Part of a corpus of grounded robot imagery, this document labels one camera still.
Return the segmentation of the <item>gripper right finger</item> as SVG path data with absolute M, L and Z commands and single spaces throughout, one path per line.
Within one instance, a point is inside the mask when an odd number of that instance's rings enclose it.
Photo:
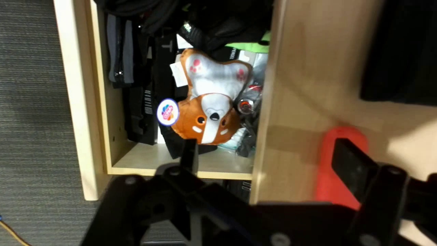
M 402 220 L 437 245 L 437 173 L 425 181 L 380 165 L 346 138 L 335 140 L 332 167 L 360 207 L 346 233 L 348 246 L 419 246 L 399 234 Z

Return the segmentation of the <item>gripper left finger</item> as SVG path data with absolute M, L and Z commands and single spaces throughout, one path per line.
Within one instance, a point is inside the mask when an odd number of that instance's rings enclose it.
M 218 184 L 195 175 L 198 145 L 189 139 L 179 163 L 160 166 L 146 180 L 140 175 L 115 178 L 90 223 L 81 246 L 142 246 L 153 224 L 168 221 L 185 246 L 255 246 L 250 234 L 207 196 L 229 198 L 230 212 L 246 205 Z

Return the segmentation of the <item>light wooden drawer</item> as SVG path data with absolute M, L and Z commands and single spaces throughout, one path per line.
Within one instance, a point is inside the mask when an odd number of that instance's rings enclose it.
M 112 175 L 152 176 L 174 162 L 164 144 L 128 140 L 122 91 L 105 75 L 104 14 L 91 0 L 53 0 L 81 173 L 83 196 L 96 201 Z

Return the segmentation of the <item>brown and white plush dog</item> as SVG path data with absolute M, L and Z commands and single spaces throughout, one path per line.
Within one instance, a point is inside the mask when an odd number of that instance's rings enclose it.
M 240 128 L 234 102 L 252 79 L 252 65 L 241 60 L 219 62 L 194 48 L 185 49 L 175 65 L 188 86 L 187 98 L 162 100 L 158 122 L 200 145 L 231 140 Z

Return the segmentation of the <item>red flat object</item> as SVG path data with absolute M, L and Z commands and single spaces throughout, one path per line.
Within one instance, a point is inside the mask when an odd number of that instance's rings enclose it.
M 359 209 L 360 203 L 353 193 L 340 179 L 333 169 L 334 146 L 338 138 L 351 140 L 358 149 L 368 153 L 368 140 L 365 135 L 351 126 L 338 126 L 326 132 L 320 147 L 315 199 L 347 206 L 354 210 Z

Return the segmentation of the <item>heap of black clothes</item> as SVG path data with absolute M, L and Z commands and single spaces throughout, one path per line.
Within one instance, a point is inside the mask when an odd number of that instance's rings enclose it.
M 154 121 L 172 158 L 186 139 L 158 122 L 166 98 L 180 102 L 188 86 L 176 68 L 194 48 L 218 62 L 230 57 L 229 43 L 258 42 L 270 31 L 274 0 L 93 0 L 105 15 L 108 79 L 121 88 L 125 127 L 131 141 L 152 144 Z

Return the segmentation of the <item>black bag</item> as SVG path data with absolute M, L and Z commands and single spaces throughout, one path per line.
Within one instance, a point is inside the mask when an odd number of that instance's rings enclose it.
M 360 98 L 437 107 L 437 0 L 384 0 Z

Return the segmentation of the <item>heap of clear plastic bags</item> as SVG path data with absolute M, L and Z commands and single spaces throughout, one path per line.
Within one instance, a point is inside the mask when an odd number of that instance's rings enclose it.
M 234 150 L 236 155 L 248 158 L 256 149 L 259 116 L 263 97 L 267 53 L 236 50 L 237 59 L 252 66 L 252 75 L 244 89 L 234 101 L 240 117 L 240 128 L 231 140 L 220 147 Z

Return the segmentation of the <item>green cloth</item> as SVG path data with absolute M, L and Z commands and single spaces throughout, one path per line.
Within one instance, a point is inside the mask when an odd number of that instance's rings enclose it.
M 253 53 L 262 53 L 267 54 L 269 52 L 270 47 L 270 38 L 271 32 L 267 31 L 261 40 L 258 42 L 250 42 L 250 43 L 229 43 L 226 44 L 226 47 L 236 48 L 242 51 L 249 51 Z

